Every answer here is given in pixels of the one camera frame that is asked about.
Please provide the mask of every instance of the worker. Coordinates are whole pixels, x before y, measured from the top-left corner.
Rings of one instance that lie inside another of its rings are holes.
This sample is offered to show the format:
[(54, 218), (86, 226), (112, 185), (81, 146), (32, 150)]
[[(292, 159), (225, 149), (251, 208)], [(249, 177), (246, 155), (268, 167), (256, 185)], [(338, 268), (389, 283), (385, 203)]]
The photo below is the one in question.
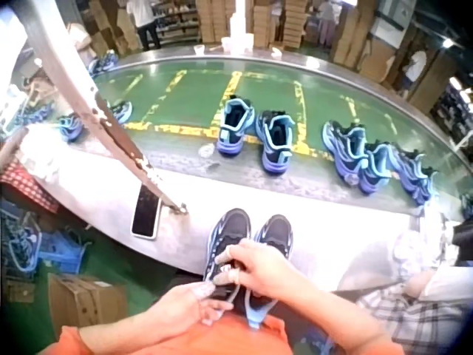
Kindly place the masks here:
[(333, 35), (335, 33), (335, 11), (330, 0), (325, 0), (317, 9), (317, 18), (319, 18), (319, 43), (324, 48), (332, 46)]
[(154, 48), (156, 50), (160, 49), (161, 44), (157, 37), (156, 24), (154, 22), (154, 14), (150, 0), (128, 0), (126, 12), (133, 16), (132, 21), (137, 28), (143, 49), (145, 51), (149, 50), (148, 33), (151, 35)]
[(412, 55), (410, 63), (403, 68), (404, 77), (401, 83), (401, 90), (399, 91), (399, 95), (402, 98), (407, 98), (409, 90), (417, 79), (419, 79), (419, 76), (421, 76), (426, 63), (427, 54), (426, 46), (424, 46), (421, 50), (418, 50)]
[(89, 64), (97, 58), (97, 53), (92, 49), (92, 38), (81, 24), (68, 24), (66, 29), (79, 57), (88, 68)]
[(375, 318), (317, 289), (273, 246), (244, 238), (227, 246), (215, 263), (231, 260), (244, 268), (223, 271), (213, 282), (176, 286), (147, 311), (116, 323), (63, 327), (59, 341), (42, 354), (292, 354), (282, 320), (267, 316), (255, 331), (244, 317), (230, 312), (231, 303), (209, 298), (215, 284), (228, 283), (284, 302), (323, 328), (348, 354), (404, 353)]

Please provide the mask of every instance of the smartphone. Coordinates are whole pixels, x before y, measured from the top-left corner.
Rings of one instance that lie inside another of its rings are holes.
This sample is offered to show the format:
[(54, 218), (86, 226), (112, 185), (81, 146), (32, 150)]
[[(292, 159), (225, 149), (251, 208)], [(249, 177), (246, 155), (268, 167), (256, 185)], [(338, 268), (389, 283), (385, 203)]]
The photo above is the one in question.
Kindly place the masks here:
[(135, 237), (153, 240), (161, 215), (161, 199), (141, 185), (132, 221), (132, 234)]

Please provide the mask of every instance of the brown box on floor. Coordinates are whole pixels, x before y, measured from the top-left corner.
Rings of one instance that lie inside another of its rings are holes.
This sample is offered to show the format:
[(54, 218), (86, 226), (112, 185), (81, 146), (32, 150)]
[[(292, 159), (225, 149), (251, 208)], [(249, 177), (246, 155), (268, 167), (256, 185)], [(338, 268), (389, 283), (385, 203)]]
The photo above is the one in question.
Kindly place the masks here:
[(87, 327), (127, 316), (124, 287), (104, 283), (96, 277), (49, 274), (48, 294), (56, 338), (64, 325)]

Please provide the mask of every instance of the white cloth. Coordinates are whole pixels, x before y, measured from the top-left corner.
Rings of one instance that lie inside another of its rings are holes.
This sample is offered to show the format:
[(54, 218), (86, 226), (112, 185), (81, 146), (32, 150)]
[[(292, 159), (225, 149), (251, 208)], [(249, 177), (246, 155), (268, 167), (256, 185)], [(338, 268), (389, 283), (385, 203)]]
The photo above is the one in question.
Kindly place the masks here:
[(426, 66), (426, 62), (427, 54), (423, 50), (414, 53), (411, 57), (409, 69), (406, 71), (406, 77), (412, 82), (416, 81), (421, 75), (423, 68)]
[(86, 67), (88, 67), (92, 60), (97, 57), (97, 53), (94, 52), (90, 46), (87, 46), (82, 50), (79, 49), (81, 48), (82, 42), (90, 38), (85, 27), (81, 24), (68, 24), (67, 32), (69, 33), (72, 44), (74, 44), (74, 47), (79, 53), (79, 57), (81, 57), (82, 62), (86, 65)]
[(126, 4), (126, 12), (135, 17), (136, 27), (142, 27), (154, 21), (149, 0), (129, 0)]
[(15, 13), (8, 7), (0, 7), (0, 111), (4, 108), (13, 68), (21, 48), (27, 41), (27, 33)]
[(319, 17), (321, 20), (335, 21), (335, 11), (333, 11), (333, 6), (330, 2), (322, 2), (318, 8)]
[(419, 300), (473, 300), (473, 268), (441, 266), (422, 291)]

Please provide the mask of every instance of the black pants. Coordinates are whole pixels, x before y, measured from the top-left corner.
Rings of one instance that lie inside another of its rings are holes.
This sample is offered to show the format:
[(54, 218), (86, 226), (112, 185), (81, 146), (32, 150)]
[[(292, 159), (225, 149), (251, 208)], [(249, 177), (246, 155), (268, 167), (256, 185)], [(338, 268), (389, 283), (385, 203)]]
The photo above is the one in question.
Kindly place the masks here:
[(138, 27), (137, 31), (145, 51), (149, 50), (148, 34), (146, 32), (149, 32), (151, 38), (153, 38), (154, 48), (156, 50), (161, 48), (160, 39), (157, 37), (156, 24), (154, 21), (151, 24), (145, 24), (144, 26)]

